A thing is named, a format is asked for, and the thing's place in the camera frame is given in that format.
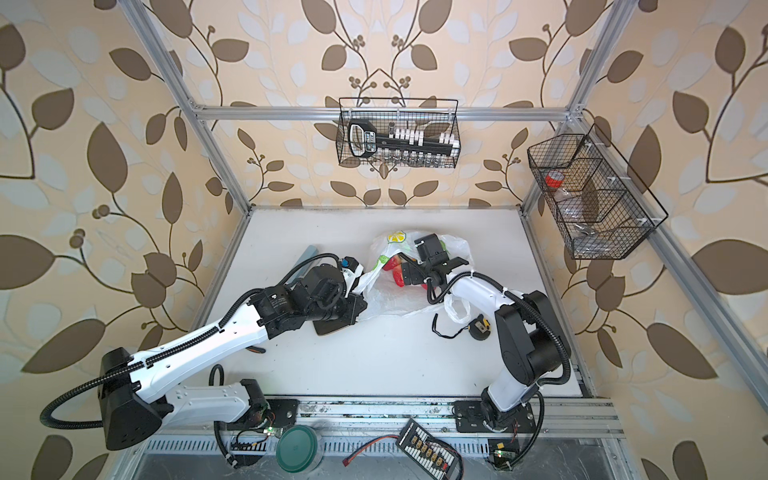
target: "lemon print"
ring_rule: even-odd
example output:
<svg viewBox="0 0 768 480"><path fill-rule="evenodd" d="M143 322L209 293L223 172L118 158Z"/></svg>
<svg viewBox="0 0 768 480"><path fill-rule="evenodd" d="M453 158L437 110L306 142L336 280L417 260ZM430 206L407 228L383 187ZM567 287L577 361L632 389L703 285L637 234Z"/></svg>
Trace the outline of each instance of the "lemon print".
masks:
<svg viewBox="0 0 768 480"><path fill-rule="evenodd" d="M392 235L388 235L387 240L390 243L402 243L406 241L406 235L403 232L395 232Z"/></svg>

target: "white table surface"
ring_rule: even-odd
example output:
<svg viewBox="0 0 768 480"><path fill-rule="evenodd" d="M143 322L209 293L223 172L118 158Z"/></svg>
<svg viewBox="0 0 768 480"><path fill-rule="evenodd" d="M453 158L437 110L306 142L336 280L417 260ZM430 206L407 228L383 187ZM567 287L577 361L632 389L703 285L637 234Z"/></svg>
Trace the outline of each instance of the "white table surface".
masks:
<svg viewBox="0 0 768 480"><path fill-rule="evenodd" d="M209 323L243 291L279 281L310 244L368 267L374 237L397 230L462 237L478 272L510 289L544 291L516 210L256 210ZM322 337L305 323L260 344L266 354L242 351L221 363L227 382L254 378L267 395L479 396L505 368L498 337L442 339L431 330L433 316L376 317ZM457 325L443 313L438 330L452 335ZM186 383L204 385L207 375ZM581 396L573 376L542 393Z"/></svg>

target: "wall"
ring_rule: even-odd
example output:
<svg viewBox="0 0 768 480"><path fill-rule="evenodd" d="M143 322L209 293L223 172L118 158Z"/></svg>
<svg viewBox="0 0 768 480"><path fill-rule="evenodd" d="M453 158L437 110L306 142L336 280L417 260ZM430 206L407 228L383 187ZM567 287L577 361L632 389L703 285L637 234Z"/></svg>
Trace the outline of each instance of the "wall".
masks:
<svg viewBox="0 0 768 480"><path fill-rule="evenodd" d="M206 191L200 144L113 6L0 2L4 478L108 471L101 430L53 431L39 412L107 351L188 329L240 220ZM57 416L99 418L96 395Z"/></svg>
<svg viewBox="0 0 768 480"><path fill-rule="evenodd" d="M764 349L767 14L765 2L641 0L587 109ZM543 204L531 218L649 480L764 478L768 416L650 245L575 262Z"/></svg>
<svg viewBox="0 0 768 480"><path fill-rule="evenodd" d="M564 107L611 6L577 2L566 13L559 0L145 4L198 103L275 107L337 107L349 96ZM554 131L545 122L465 122L456 170L372 170L338 165L330 122L211 127L251 201L285 207L518 204L531 182L522 154ZM212 187L218 191L215 180Z"/></svg>
<svg viewBox="0 0 768 480"><path fill-rule="evenodd" d="M475 107L563 107L610 8L605 0L577 2L569 15L560 0L145 3L198 103L273 106L436 95Z"/></svg>
<svg viewBox="0 0 768 480"><path fill-rule="evenodd" d="M659 2L653 12L638 11L587 113L652 183L672 231L763 351L766 22L768 5L747 0Z"/></svg>

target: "plastic bag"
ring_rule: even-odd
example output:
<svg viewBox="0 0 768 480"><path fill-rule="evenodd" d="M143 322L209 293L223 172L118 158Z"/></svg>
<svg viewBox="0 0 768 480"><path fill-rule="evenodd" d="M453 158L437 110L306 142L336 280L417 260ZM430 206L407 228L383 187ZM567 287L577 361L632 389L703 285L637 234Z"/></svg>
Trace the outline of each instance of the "plastic bag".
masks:
<svg viewBox="0 0 768 480"><path fill-rule="evenodd" d="M469 323L470 305L462 299L461 305L464 312L457 312L455 302L451 295L445 297L445 302L438 305L430 305L427 302L426 290L420 285L397 286L390 271L383 270L384 265L397 253L404 253L413 259L419 259L415 241L426 237L432 232L419 230L407 230L395 232L378 237L371 245L371 257L367 263L367 272L360 277L354 293L362 293L368 303L368 308L363 310L358 321L373 318L374 316L411 316L422 313L439 312L443 310L454 322L465 325ZM469 251L469 243L466 240L452 235L438 235L448 255L461 257L474 264L472 253Z"/></svg>

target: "black wire basket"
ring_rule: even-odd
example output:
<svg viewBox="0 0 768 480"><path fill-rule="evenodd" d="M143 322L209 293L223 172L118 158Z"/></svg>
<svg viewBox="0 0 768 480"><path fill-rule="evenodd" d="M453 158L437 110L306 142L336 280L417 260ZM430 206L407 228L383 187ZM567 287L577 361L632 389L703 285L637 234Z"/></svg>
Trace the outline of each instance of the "black wire basket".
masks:
<svg viewBox="0 0 768 480"><path fill-rule="evenodd" d="M458 100L446 98L340 98L339 164L455 168L457 109Z"/></svg>
<svg viewBox="0 0 768 480"><path fill-rule="evenodd" d="M528 149L528 164L574 260L621 260L669 217L664 206L627 162L617 173L601 152L610 147L595 126L586 135L562 134ZM632 183L655 200L647 211Z"/></svg>

